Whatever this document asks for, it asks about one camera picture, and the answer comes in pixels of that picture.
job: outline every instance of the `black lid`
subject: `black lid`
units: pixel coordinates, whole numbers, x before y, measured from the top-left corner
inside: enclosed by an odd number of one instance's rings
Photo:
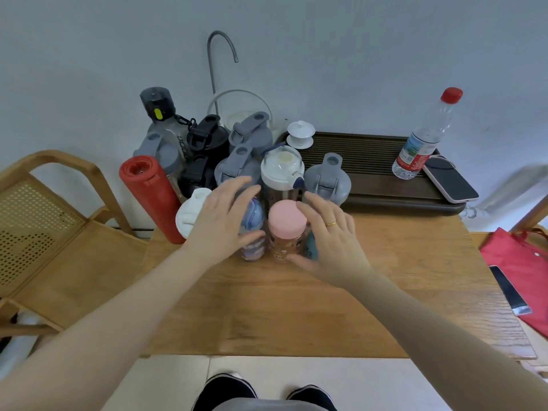
[[[215,189],[214,170],[208,166],[208,156],[197,155],[192,157],[187,167],[179,175],[177,186],[187,199],[190,199],[194,190],[200,187]]]
[[[146,113],[153,121],[164,121],[175,115],[175,105],[167,88],[147,88],[139,96]]]
[[[228,131],[221,125],[221,117],[210,114],[196,126],[188,129],[186,140],[193,152],[209,151],[218,148],[229,140]]]

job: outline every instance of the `curved metal pipe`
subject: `curved metal pipe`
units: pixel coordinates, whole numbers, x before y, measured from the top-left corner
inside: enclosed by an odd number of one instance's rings
[[[209,63],[209,75],[211,76],[211,87],[213,88],[213,95],[215,95],[215,76],[213,75],[213,64],[211,62],[211,40],[216,35],[223,36],[225,40],[229,43],[232,54],[234,55],[234,63],[238,63],[236,48],[234,47],[232,40],[230,40],[230,37],[228,37],[226,33],[222,32],[221,30],[215,30],[212,34],[210,34],[207,39],[207,61]],[[219,115],[219,106],[217,105],[217,101],[215,101],[215,113]]]

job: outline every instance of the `red tote bag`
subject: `red tote bag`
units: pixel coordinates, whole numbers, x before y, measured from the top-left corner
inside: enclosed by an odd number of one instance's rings
[[[541,230],[534,232],[548,236]],[[532,313],[519,318],[548,337],[548,254],[525,242],[529,232],[514,234],[498,228],[480,252],[487,265],[497,265]]]

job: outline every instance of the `pink lid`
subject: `pink lid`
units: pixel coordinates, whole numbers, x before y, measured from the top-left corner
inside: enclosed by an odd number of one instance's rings
[[[280,200],[270,208],[269,228],[278,238],[298,238],[305,231],[306,217],[295,200]]]

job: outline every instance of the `dark brown tray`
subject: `dark brown tray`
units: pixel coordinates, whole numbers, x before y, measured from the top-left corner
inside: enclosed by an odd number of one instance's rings
[[[352,180],[348,204],[412,207],[440,215],[456,215],[466,207],[466,203],[449,203],[422,171],[411,180],[394,176],[392,164],[407,137],[316,132],[313,138],[310,148],[299,150],[305,168],[321,164],[325,153],[340,154],[342,169]]]

